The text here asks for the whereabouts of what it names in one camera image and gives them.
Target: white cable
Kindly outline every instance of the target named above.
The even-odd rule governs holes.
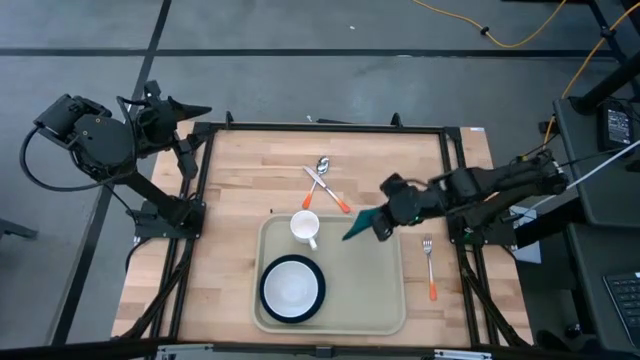
[[[615,154],[614,156],[612,156],[610,159],[604,161],[602,164],[596,166],[595,169],[589,171],[586,175],[583,175],[581,178],[579,178],[578,180],[572,182],[571,184],[569,184],[569,186],[567,186],[567,190],[572,189],[574,187],[576,187],[576,185],[580,184],[581,182],[587,180],[589,177],[591,177],[593,174],[597,173],[598,171],[600,171],[603,167],[611,164],[613,161],[615,161],[617,158],[619,158],[620,156],[626,154],[627,152],[631,151],[633,148],[635,148],[636,146],[638,146],[640,144],[640,140],[634,142],[633,144],[627,146],[626,148],[624,148],[624,150],[620,151],[619,153]],[[529,210],[525,211],[522,216],[524,217],[527,213],[529,213],[529,211],[534,210],[535,208],[537,208],[538,206],[546,203],[547,201],[553,199],[554,197],[556,197],[558,195],[551,195],[549,197],[546,197],[540,201],[538,201],[537,203],[535,203],[533,206],[531,206],[529,208]]]

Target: cup handle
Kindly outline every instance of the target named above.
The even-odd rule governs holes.
[[[318,250],[318,244],[314,238],[309,239],[309,246],[311,246],[311,250],[313,251]]]

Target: white bowl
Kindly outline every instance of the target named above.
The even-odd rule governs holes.
[[[311,309],[318,297],[318,279],[298,261],[285,261],[267,274],[264,298],[267,306],[285,318],[298,317]]]

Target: black metal frame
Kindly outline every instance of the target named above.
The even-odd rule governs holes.
[[[233,117],[227,112],[227,118],[224,123],[196,123],[194,126],[194,132],[202,131],[203,128],[215,130],[260,130],[260,131],[318,131],[318,132],[359,132],[359,133],[390,133],[390,134],[431,134],[438,136],[439,145],[442,156],[442,165],[444,171],[450,171],[451,158],[449,154],[448,141],[452,141],[456,151],[456,159],[458,166],[465,165],[464,150],[462,146],[462,139],[460,136],[459,128],[443,128],[443,127],[417,127],[417,126],[403,126],[399,116],[394,115],[392,125],[355,125],[355,124],[339,124],[337,122],[322,124],[274,124],[274,123],[237,123],[233,120]],[[208,176],[209,166],[211,162],[211,155],[213,151],[213,143],[215,140],[214,135],[209,138],[205,144],[204,156],[201,163],[201,171],[198,176],[198,185],[196,190],[196,198],[202,200],[204,196],[206,179]],[[189,182],[183,180],[181,196],[186,196]],[[163,269],[162,283],[163,286],[170,285],[172,282],[175,285],[175,273],[177,270],[173,270],[173,264],[175,263],[176,248],[178,239],[171,239],[170,246],[167,250],[165,259],[165,268]],[[43,348],[27,348],[27,349],[13,349],[0,351],[0,359],[12,358],[16,355],[20,355],[20,358],[24,359],[36,359],[36,358],[54,358],[63,356],[65,358],[85,358],[88,355],[92,357],[104,356],[109,358],[127,358],[127,356],[147,356],[147,358],[155,355],[157,347],[160,345],[171,344],[184,344],[177,340],[179,331],[179,325],[182,316],[182,307],[186,296],[186,285],[189,276],[189,266],[193,255],[193,248],[196,239],[186,239],[185,250],[182,255],[182,259],[178,267],[182,267],[180,273],[178,291],[175,298],[174,309],[170,320],[170,333],[168,337],[153,337],[158,336],[160,324],[162,322],[162,312],[158,312],[151,323],[151,335],[150,339],[135,339],[135,337],[141,335],[141,329],[130,332],[135,334],[131,338],[116,338],[107,342],[96,342],[90,344],[74,344],[64,345],[64,342],[58,342],[53,347]],[[467,325],[470,338],[469,349],[453,349],[463,351],[478,351],[478,352],[491,352],[494,358],[500,359],[543,359],[543,358],[577,358],[574,354],[558,354],[543,351],[532,347],[517,347],[508,348],[499,346],[498,336],[496,332],[496,324],[494,319],[499,320],[503,325],[506,324],[504,318],[499,314],[495,305],[485,307],[485,316],[487,319],[487,329],[489,334],[490,344],[482,344],[480,342],[480,335],[478,324],[475,316],[474,304],[473,304],[473,292],[476,292],[479,298],[483,298],[485,302],[490,302],[490,296],[488,295],[488,279],[486,276],[486,269],[484,267],[484,258],[480,247],[474,246],[473,254],[476,262],[476,271],[479,274],[478,279],[475,277],[470,281],[468,278],[468,272],[471,271],[469,262],[467,260],[467,251],[463,245],[455,244],[458,254],[458,261],[461,271],[461,283],[463,289],[463,298],[465,303],[465,312],[467,318]],[[160,308],[164,308],[163,301],[159,303]],[[378,346],[364,346],[364,347],[351,347],[351,346],[314,346],[314,345],[266,345],[266,344],[243,344],[243,343],[215,343],[211,344],[213,350],[216,351],[240,351],[240,352],[279,352],[279,353],[292,353],[292,354],[310,354],[318,357],[331,357],[340,355],[406,355],[406,356],[433,356],[436,351],[443,349],[435,349],[428,347],[378,347]]]
[[[502,1],[560,2],[561,0],[502,0]],[[596,22],[600,27],[600,30],[601,30],[600,35],[607,40],[607,45],[609,45],[609,47],[611,48],[611,52],[610,52],[611,56],[614,59],[616,59],[616,61],[620,65],[627,62],[627,55],[625,55],[624,51],[622,51],[622,48],[620,48],[620,44],[618,44],[618,41],[616,40],[616,37],[615,37],[616,31],[615,30],[609,31],[609,23],[607,23],[607,20],[604,18],[604,15],[602,14],[602,11],[600,10],[600,7],[598,6],[598,3],[596,2],[596,0],[570,0],[570,2],[576,3],[576,4],[585,4],[589,6],[589,9],[591,10],[593,17],[596,19]],[[621,0],[621,2],[624,5],[625,10],[628,10],[631,7],[631,0]],[[629,17],[633,22],[634,26],[636,27],[636,31],[640,31],[640,27],[638,27],[638,23],[637,23],[639,16],[632,13],[629,15]],[[638,84],[638,82],[635,79],[631,79],[629,83],[631,84],[631,88],[633,89],[633,94],[635,99],[640,99],[640,84]]]

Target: metal bracket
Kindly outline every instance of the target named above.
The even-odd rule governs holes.
[[[140,210],[133,210],[132,214],[138,220],[135,228],[135,236],[140,238],[175,238],[175,239],[199,239],[204,223],[206,203],[198,199],[191,202],[191,212],[188,223],[184,226],[173,227],[164,218],[158,215],[157,207],[145,201]]]
[[[462,133],[460,133],[460,128],[456,126],[445,126],[444,133],[447,134],[449,138],[453,141],[462,141]]]
[[[467,228],[461,216],[449,216],[449,237],[452,244],[464,245],[515,245],[516,237],[513,233],[513,223],[503,223],[500,219],[481,230],[472,231]]]
[[[333,346],[316,346],[316,355],[318,359],[330,359],[333,357]]]
[[[397,128],[404,127],[404,125],[402,125],[402,120],[400,120],[400,114],[393,113],[393,117],[391,117],[391,126],[395,126]]]
[[[229,130],[231,128],[231,123],[235,122],[235,120],[233,119],[233,115],[231,115],[231,111],[227,111],[227,114],[225,115],[225,118],[224,118],[224,122],[225,122],[225,128]]]
[[[459,350],[435,350],[434,359],[442,360],[491,360],[490,353]]]
[[[211,351],[213,352],[213,344],[185,344],[185,345],[163,345],[158,346],[158,353],[162,357],[162,360],[169,358],[170,355],[184,355],[197,351]]]
[[[330,120],[330,119],[318,119],[316,120],[318,124],[351,124],[350,122],[340,121],[340,120]]]

